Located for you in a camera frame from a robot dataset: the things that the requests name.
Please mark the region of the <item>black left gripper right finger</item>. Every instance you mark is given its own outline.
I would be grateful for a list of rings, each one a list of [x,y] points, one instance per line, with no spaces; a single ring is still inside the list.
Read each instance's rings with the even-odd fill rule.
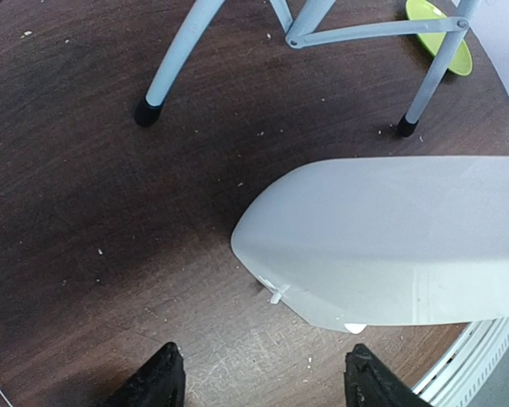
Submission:
[[[432,407],[363,343],[345,356],[344,395],[347,407]]]

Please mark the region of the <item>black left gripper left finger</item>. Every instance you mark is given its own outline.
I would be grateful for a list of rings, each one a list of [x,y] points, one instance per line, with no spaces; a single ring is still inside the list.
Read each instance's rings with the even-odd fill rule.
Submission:
[[[184,359],[177,345],[168,342],[98,406],[182,407],[185,394]]]

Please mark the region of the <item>white metronome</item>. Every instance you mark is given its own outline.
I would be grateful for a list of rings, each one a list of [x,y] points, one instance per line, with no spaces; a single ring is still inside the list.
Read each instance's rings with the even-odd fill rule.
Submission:
[[[247,208],[231,247],[312,326],[509,317],[509,156],[307,164]]]

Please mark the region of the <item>aluminium front rail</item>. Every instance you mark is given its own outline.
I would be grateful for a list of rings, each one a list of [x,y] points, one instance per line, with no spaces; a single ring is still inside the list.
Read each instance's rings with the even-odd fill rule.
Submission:
[[[509,349],[509,317],[467,325],[412,388],[432,406],[466,407]]]

